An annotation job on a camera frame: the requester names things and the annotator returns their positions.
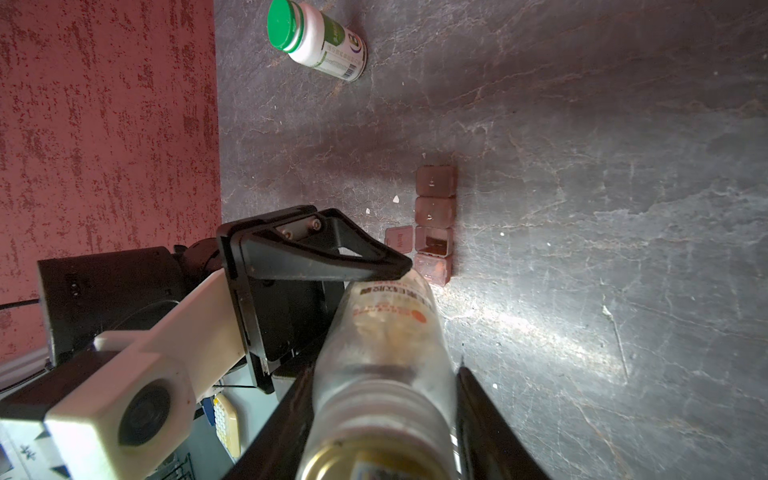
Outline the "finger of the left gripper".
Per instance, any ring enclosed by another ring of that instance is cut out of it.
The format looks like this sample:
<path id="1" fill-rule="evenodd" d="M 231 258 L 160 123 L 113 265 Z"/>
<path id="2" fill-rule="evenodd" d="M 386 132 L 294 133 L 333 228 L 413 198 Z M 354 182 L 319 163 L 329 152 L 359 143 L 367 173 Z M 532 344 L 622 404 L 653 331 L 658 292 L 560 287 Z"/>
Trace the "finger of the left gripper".
<path id="1" fill-rule="evenodd" d="M 390 281 L 412 260 L 367 234 L 340 210 L 287 208 L 224 225 L 224 267 L 274 281 Z"/>

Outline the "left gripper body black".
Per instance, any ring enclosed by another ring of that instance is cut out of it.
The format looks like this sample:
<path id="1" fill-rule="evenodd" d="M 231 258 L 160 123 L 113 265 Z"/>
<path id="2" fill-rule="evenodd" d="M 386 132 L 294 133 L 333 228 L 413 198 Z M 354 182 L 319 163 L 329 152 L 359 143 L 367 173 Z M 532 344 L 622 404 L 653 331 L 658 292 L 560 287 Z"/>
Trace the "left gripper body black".
<path id="1" fill-rule="evenodd" d="M 281 365 L 305 353 L 327 331 L 339 306 L 343 281 L 279 278 L 271 258 L 255 263 L 245 254 L 251 237 L 273 227 L 280 242 L 318 237 L 337 253 L 336 228 L 313 206 L 297 206 L 221 225 L 215 237 L 190 247 L 152 247 L 41 260 L 37 264 L 41 308 L 50 351 L 58 367 L 91 349 L 112 330 L 148 330 L 203 280 L 219 269 L 233 278 L 246 366 L 255 388 L 271 393 Z"/>

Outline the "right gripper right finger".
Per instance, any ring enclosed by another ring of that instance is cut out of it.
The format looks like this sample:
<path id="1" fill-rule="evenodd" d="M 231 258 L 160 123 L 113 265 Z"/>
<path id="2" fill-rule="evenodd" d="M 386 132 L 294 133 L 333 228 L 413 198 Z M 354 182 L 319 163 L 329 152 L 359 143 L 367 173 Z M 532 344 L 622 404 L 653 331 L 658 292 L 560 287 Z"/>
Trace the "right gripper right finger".
<path id="1" fill-rule="evenodd" d="M 464 479 L 548 480 L 467 367 L 456 375 L 456 434 Z"/>

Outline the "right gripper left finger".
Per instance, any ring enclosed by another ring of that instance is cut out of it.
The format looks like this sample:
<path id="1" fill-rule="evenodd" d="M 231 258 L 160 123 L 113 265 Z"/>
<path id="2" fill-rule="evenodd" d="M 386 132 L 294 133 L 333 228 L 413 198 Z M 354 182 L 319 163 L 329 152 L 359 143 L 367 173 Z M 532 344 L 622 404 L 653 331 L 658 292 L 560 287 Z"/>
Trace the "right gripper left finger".
<path id="1" fill-rule="evenodd" d="M 225 480 L 295 479 L 314 420 L 313 369 L 304 369 Z"/>

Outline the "small clear orange-cap bottle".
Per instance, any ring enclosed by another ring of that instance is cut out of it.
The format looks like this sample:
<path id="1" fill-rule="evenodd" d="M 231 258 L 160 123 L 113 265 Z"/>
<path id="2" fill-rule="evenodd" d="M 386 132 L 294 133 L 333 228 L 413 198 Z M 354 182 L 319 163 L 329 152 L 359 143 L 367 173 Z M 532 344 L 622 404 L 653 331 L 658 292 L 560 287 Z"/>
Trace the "small clear orange-cap bottle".
<path id="1" fill-rule="evenodd" d="M 314 366 L 299 479 L 455 479 L 455 373 L 428 282 L 351 283 Z"/>

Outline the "brown weekly pill organizer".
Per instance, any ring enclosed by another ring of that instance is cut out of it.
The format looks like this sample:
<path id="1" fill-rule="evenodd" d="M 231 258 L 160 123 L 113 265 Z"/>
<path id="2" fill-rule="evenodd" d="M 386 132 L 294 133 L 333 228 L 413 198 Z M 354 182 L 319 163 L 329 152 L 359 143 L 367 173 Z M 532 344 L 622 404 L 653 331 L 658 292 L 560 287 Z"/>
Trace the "brown weekly pill organizer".
<path id="1" fill-rule="evenodd" d="M 425 165 L 416 170 L 414 225 L 385 230 L 385 244 L 402 254 L 414 253 L 413 268 L 432 285 L 444 287 L 453 275 L 454 226 L 458 170 L 452 165 Z"/>

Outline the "white pill bottle green cap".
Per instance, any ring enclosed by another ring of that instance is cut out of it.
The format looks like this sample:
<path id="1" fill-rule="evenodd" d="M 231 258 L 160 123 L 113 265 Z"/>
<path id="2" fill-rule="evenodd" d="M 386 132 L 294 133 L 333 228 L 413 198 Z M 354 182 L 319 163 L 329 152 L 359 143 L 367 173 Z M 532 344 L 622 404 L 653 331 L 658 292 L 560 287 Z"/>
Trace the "white pill bottle green cap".
<path id="1" fill-rule="evenodd" d="M 276 50 L 298 64 L 334 78 L 354 82 L 365 70 L 365 41 L 307 3 L 272 1 L 267 34 Z"/>

